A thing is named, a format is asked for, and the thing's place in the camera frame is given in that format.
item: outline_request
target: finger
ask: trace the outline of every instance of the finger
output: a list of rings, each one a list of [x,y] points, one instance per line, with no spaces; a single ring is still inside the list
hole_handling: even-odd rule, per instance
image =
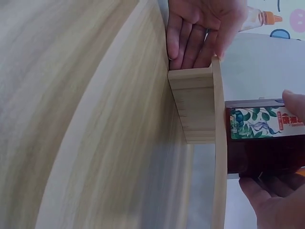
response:
[[[299,187],[305,184],[305,177],[296,173],[281,175],[278,178],[293,190],[297,190]]]
[[[178,57],[170,62],[170,70],[181,69],[187,41],[190,37],[191,31],[192,24],[188,23],[187,21],[183,21],[180,33]]]
[[[241,178],[239,184],[256,213],[271,198],[271,195],[251,178]]]
[[[232,43],[235,35],[247,19],[247,11],[242,8],[231,10],[221,17],[221,24],[216,39],[215,53],[219,59],[224,58],[224,52]]]
[[[277,177],[262,177],[263,183],[279,197],[287,197],[294,192],[286,183]]]
[[[185,0],[170,0],[169,9],[175,14],[180,15],[184,20],[191,24],[196,24],[202,14],[199,7]]]
[[[167,24],[167,53],[170,59],[176,59],[179,52],[179,39],[182,27],[182,18],[170,12]]]
[[[283,100],[288,111],[305,122],[305,95],[294,94],[289,90],[284,90]]]
[[[209,32],[195,61],[194,68],[207,68],[211,65],[212,57],[215,54],[216,37],[216,31]]]
[[[193,25],[190,38],[187,42],[182,69],[193,68],[197,56],[202,49],[206,29],[200,25]]]

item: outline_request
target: wood edge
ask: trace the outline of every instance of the wood edge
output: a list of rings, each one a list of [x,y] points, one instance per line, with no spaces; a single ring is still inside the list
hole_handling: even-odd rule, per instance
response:
[[[193,68],[168,71],[169,80],[181,80],[198,77],[212,77],[212,68]]]
[[[227,143],[224,116],[224,90],[220,61],[212,58],[215,106],[215,177],[212,229],[224,229],[227,186]]]

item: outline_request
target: light wood grain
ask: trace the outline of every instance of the light wood grain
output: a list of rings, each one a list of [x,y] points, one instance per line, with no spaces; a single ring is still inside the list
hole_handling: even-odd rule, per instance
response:
[[[212,68],[169,71],[168,79],[187,143],[214,143]]]
[[[212,229],[224,228],[227,185],[227,141],[225,131],[224,90],[217,57],[212,59],[215,101],[215,177],[212,211]]]
[[[0,228],[184,229],[192,170],[155,1],[0,8]]]

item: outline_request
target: bottle label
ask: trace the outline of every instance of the bottle label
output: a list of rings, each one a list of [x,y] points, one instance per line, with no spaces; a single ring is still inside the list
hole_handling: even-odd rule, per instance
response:
[[[231,108],[232,139],[305,135],[305,125],[284,106]]]

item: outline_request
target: glue bottle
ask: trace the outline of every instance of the glue bottle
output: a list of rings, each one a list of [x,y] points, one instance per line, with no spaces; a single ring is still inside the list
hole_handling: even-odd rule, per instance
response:
[[[281,21],[283,21],[282,17],[276,16],[270,11],[262,11],[248,6],[248,18],[240,31],[258,28],[263,25],[274,25]]]

